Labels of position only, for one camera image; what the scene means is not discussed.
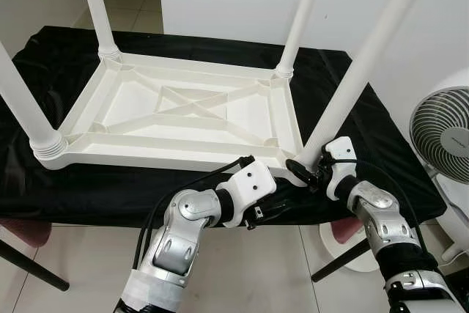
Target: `black cable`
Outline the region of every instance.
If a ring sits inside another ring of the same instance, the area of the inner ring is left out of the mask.
[[[142,226],[140,228],[139,238],[137,240],[137,247],[136,247],[135,255],[133,257],[132,269],[137,269],[137,267],[139,266],[140,253],[141,253],[141,243],[143,241],[145,231],[147,231],[147,236],[145,237],[145,244],[144,244],[143,253],[145,254],[147,252],[148,248],[149,248],[150,242],[152,240],[152,228],[153,228],[153,225],[154,225],[154,222],[155,222],[155,215],[156,215],[156,212],[158,211],[158,208],[161,206],[161,204],[164,201],[166,201],[170,196],[173,196],[176,192],[179,192],[182,189],[184,189],[184,188],[186,188],[190,185],[193,185],[194,183],[198,183],[198,182],[200,182],[202,180],[205,180],[209,177],[212,177],[214,175],[220,174],[222,172],[225,172],[226,170],[231,169],[232,167],[238,165],[241,162],[242,159],[243,159],[243,157],[238,158],[236,161],[233,161],[232,163],[230,163],[228,165],[222,166],[219,169],[216,169],[212,172],[209,172],[208,174],[205,174],[202,177],[199,177],[195,180],[192,180],[192,181],[190,181],[189,183],[186,183],[183,186],[175,188],[171,192],[168,192],[163,197],[161,197],[158,200],[158,202],[155,203],[155,206],[153,207],[152,211],[149,213],[149,215],[147,216],[147,218],[145,219],[144,223],[142,224]]]
[[[382,175],[386,176],[386,178],[388,178],[388,180],[390,180],[394,187],[396,188],[396,190],[401,194],[402,198],[404,198],[405,202],[407,203],[407,207],[409,208],[409,211],[410,211],[410,214],[412,216],[412,219],[414,220],[414,222],[416,223],[416,232],[417,232],[417,237],[418,237],[418,241],[420,242],[420,247],[422,248],[422,251],[425,253],[425,254],[428,254],[428,250],[426,249],[426,245],[425,245],[425,241],[424,241],[424,237],[422,236],[422,232],[420,230],[420,225],[418,224],[418,220],[417,220],[417,215],[416,215],[416,212],[414,211],[413,209],[413,206],[412,204],[410,203],[410,200],[409,198],[407,197],[407,194],[405,194],[404,190],[402,189],[402,187],[397,183],[397,181],[395,181],[395,179],[390,175],[388,174],[386,171],[384,171],[383,169],[381,169],[379,166],[376,166],[374,165],[373,163],[369,163],[368,161],[361,161],[361,160],[358,160],[358,159],[334,159],[332,160],[330,163],[328,164],[335,164],[335,163],[355,163],[355,164],[362,164],[364,166],[368,166],[369,168],[371,169],[374,169],[378,172],[380,172]]]

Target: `fan grille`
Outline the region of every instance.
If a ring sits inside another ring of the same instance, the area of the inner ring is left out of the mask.
[[[450,153],[441,143],[442,134],[451,128],[469,130],[469,87],[429,96],[418,106],[410,123],[412,142],[421,157],[441,174],[469,183],[469,157]]]

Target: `cable connector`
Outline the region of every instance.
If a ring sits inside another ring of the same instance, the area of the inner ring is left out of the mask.
[[[253,163],[256,159],[252,155],[248,155],[247,157],[240,157],[240,166],[241,169],[244,169],[249,164]]]
[[[294,161],[293,159],[287,159],[285,161],[285,166],[288,170],[292,172],[298,179],[303,181],[309,187],[312,188],[312,191],[318,189],[319,186],[319,178],[316,174],[309,172],[307,168],[301,163]]]

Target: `pink chair seat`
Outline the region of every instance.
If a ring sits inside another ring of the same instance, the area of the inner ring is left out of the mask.
[[[344,244],[363,226],[363,223],[357,218],[345,218],[332,221],[330,225],[336,241]]]
[[[51,234],[51,223],[35,220],[1,218],[0,225],[18,236],[31,247],[44,246]]]

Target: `white tape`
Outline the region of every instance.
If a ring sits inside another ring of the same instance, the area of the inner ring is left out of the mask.
[[[143,273],[132,270],[122,300],[137,312],[148,304],[175,312],[182,300],[183,287]]]

